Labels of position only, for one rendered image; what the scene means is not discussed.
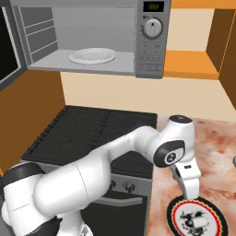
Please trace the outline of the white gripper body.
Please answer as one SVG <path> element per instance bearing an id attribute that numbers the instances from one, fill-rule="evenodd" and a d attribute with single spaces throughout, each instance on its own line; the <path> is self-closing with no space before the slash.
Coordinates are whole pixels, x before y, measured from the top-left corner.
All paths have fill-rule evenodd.
<path id="1" fill-rule="evenodd" d="M 200 183 L 198 176 L 190 179 L 184 179 L 180 174 L 175 172 L 174 178 L 179 184 L 185 199 L 192 200 L 199 196 Z"/>

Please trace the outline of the white marshmallow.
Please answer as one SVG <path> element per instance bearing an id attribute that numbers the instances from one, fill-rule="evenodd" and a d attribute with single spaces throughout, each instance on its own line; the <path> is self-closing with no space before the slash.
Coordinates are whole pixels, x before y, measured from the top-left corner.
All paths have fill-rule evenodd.
<path id="1" fill-rule="evenodd" d="M 205 217 L 194 217 L 192 221 L 195 229 L 204 228 L 208 225 L 208 221 Z"/>

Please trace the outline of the grey microwave oven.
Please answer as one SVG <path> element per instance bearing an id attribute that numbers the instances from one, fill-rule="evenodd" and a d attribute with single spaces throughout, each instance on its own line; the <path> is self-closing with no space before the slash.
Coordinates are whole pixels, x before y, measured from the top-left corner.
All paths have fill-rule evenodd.
<path id="1" fill-rule="evenodd" d="M 10 0 L 27 66 L 65 72 L 163 77 L 171 0 Z M 115 58 L 81 65 L 76 51 Z"/>

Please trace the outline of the black glass microwave door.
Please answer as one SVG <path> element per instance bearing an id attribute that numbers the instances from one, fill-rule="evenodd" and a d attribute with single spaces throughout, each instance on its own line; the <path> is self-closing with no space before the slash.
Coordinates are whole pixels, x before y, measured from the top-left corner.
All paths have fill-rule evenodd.
<path id="1" fill-rule="evenodd" d="M 0 91 L 27 70 L 10 0 L 0 0 Z"/>

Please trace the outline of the black and red patterned plate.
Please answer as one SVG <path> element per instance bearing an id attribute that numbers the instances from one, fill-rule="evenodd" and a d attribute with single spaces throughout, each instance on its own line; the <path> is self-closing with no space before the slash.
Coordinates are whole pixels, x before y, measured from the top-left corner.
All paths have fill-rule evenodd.
<path id="1" fill-rule="evenodd" d="M 208 225 L 195 229 L 192 221 L 194 217 L 205 217 Z M 182 195 L 175 197 L 167 207 L 166 219 L 174 236 L 229 236 L 223 214 L 202 197 L 195 200 L 186 200 Z"/>

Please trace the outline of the black hob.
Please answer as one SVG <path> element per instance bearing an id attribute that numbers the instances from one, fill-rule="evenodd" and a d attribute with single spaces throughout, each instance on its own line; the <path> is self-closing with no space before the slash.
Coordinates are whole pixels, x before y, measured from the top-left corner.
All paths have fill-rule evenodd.
<path id="1" fill-rule="evenodd" d="M 22 155 L 27 161 L 55 166 L 88 153 L 137 127 L 157 126 L 157 115 L 79 106 L 65 106 Z"/>

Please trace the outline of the orange open cupboard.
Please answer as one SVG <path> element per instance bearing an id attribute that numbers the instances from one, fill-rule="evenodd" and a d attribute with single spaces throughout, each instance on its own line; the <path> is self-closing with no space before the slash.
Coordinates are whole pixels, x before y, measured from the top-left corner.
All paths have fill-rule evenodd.
<path id="1" fill-rule="evenodd" d="M 236 109 L 236 0 L 172 0 L 164 75 L 217 80 Z"/>

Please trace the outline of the white plate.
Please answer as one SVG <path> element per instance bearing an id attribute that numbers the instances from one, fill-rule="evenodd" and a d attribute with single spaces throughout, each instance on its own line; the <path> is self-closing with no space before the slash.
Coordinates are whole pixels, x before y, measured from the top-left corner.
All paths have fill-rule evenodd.
<path id="1" fill-rule="evenodd" d="M 107 48 L 87 48 L 74 52 L 69 60 L 81 65 L 98 65 L 112 61 L 116 52 Z"/>

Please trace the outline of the brown cupboard side panel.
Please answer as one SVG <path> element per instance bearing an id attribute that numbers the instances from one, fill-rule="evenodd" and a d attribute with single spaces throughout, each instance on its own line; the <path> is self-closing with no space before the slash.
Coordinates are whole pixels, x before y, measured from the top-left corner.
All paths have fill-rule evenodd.
<path id="1" fill-rule="evenodd" d="M 28 70 L 0 91 L 0 175 L 65 107 L 59 72 Z"/>

